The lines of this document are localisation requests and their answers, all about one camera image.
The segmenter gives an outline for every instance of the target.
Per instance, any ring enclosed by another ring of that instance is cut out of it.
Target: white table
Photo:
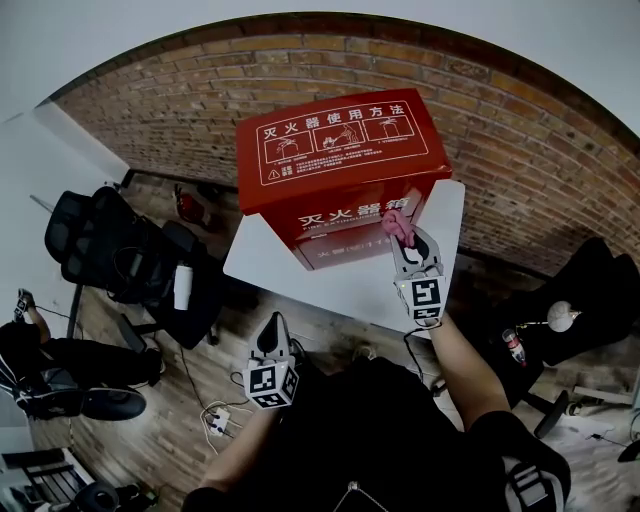
[[[440,247],[449,294],[464,206],[464,185],[436,182],[417,225]],[[395,331],[416,324],[407,316],[393,279],[396,268],[389,252],[373,258],[320,270],[306,270],[260,215],[245,216],[226,263],[228,276],[300,302]]]

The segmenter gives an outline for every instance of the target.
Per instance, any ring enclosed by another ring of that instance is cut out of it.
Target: leg
[[[50,340],[42,349],[83,386],[133,386],[158,378],[162,358],[90,340]]]

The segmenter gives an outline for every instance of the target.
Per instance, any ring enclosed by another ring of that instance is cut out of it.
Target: brick wall
[[[54,99],[132,168],[235,185],[239,120],[400,87],[420,92],[467,187],[463,247],[553,274],[595,234],[638,260],[637,137],[556,75],[461,34],[252,18],[134,49]]]

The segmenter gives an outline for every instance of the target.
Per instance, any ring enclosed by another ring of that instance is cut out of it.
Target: fire extinguisher box
[[[261,214],[308,270],[389,252],[382,215],[396,209],[414,222],[435,181],[451,176],[415,89],[247,119],[237,152],[240,209]]]

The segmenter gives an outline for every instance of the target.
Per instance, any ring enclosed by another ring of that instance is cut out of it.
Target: sneaker
[[[373,345],[371,345],[370,343],[360,343],[353,351],[351,361],[355,361],[360,357],[364,357],[365,359],[371,361],[372,359],[378,357],[378,355],[376,354],[376,349],[373,348]]]

